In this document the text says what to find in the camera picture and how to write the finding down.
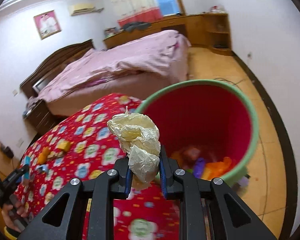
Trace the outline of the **person's left hand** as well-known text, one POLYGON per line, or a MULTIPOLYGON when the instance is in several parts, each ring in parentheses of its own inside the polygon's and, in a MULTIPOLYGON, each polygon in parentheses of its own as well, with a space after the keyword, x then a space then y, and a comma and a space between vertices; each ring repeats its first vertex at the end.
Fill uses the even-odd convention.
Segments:
POLYGON ((23 231, 22 226, 17 225, 17 223, 15 222, 14 215, 12 214, 13 208, 16 208, 17 214, 20 217, 23 218, 28 217, 28 213, 25 211, 25 207, 20 201, 16 201, 14 204, 4 204, 1 210, 1 214, 8 228, 13 229, 17 232, 22 232, 23 231))

